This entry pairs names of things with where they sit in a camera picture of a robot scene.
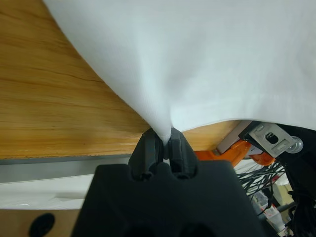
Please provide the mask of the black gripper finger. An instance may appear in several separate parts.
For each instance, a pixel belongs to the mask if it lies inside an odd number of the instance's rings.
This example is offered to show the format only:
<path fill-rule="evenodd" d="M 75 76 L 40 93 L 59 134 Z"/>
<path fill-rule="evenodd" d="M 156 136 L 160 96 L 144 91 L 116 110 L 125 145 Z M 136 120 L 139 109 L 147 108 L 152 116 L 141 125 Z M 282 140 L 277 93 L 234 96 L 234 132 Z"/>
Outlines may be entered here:
<path fill-rule="evenodd" d="M 136 181 L 149 181 L 157 173 L 157 166 L 163 162 L 164 144 L 152 128 L 142 134 L 128 165 Z"/>
<path fill-rule="evenodd" d="M 183 133 L 174 127 L 167 143 L 167 158 L 172 173 L 178 179 L 195 177 L 198 168 L 197 156 Z"/>

